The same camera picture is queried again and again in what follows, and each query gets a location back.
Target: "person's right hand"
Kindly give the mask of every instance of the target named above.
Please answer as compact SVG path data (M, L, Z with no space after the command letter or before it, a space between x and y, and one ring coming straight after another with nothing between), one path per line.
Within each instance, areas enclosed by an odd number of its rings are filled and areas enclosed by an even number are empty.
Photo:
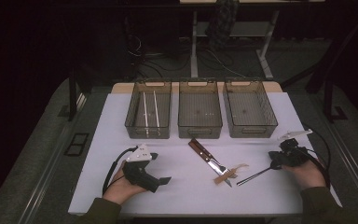
M120 168L113 177L113 184L109 186L103 195L104 199L113 203L123 204L133 195L147 191L138 185L131 184L130 181L124 176L123 167L125 162L126 161L123 161L121 163Z
M295 167L283 165L282 168L295 175L301 189L326 187L324 176L312 161L306 161L302 165Z

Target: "wooden handle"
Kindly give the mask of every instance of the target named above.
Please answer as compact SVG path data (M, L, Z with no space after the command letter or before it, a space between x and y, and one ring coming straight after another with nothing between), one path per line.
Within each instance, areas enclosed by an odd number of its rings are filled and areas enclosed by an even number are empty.
M197 148L199 148L201 152L206 154L209 159L214 159L213 155L205 147L203 147L202 144L199 143L199 141L197 141L195 138L191 139L190 143L193 143L195 146L197 146Z
M199 154L199 156L201 156L203 160L205 160L206 162L210 161L208 155L206 155L193 141L190 141L188 145L191 146L191 148L193 148L193 150L197 154Z

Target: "sleeve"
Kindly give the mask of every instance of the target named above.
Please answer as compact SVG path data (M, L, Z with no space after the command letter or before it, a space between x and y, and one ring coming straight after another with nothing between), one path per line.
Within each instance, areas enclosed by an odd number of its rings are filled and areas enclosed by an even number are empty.
M78 218L75 224L116 224L121 206L105 199L96 198L89 211Z
M326 187L301 191L303 201L302 224L356 223L353 212L340 207Z

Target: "white table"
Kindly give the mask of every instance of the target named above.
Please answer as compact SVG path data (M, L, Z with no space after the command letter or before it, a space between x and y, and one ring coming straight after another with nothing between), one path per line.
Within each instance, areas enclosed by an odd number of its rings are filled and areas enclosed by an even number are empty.
M303 130L295 109L284 92L268 92L268 98L279 122L269 139L233 139L227 129L223 95L220 94L223 128L219 139L198 139L228 168L246 163L249 166L226 183L215 185L216 173L187 144L190 139L178 137L177 85L172 88L172 118L170 139L130 139L124 126L131 84L117 85L109 94L89 154L79 177L69 213L86 213L95 197L101 197L106 174L117 156L129 147L146 143L158 158L146 171L156 178L171 176L168 185L156 193L146 192L131 198L122 208L122 217L278 217L302 212L299 188L291 174L267 171L250 182L236 183L270 164L268 152L280 150L276 139L288 131ZM307 136L297 138L300 146L312 149Z

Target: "plastic storage bin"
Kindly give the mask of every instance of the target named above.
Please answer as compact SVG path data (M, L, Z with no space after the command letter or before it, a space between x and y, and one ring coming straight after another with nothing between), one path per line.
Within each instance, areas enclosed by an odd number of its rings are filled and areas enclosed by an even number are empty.
M181 78L178 128L180 138L219 138L223 122L214 78Z
M278 126L261 80L227 77L223 90L232 138L269 138Z
M149 78L134 83L125 126L130 138L170 138L172 83Z

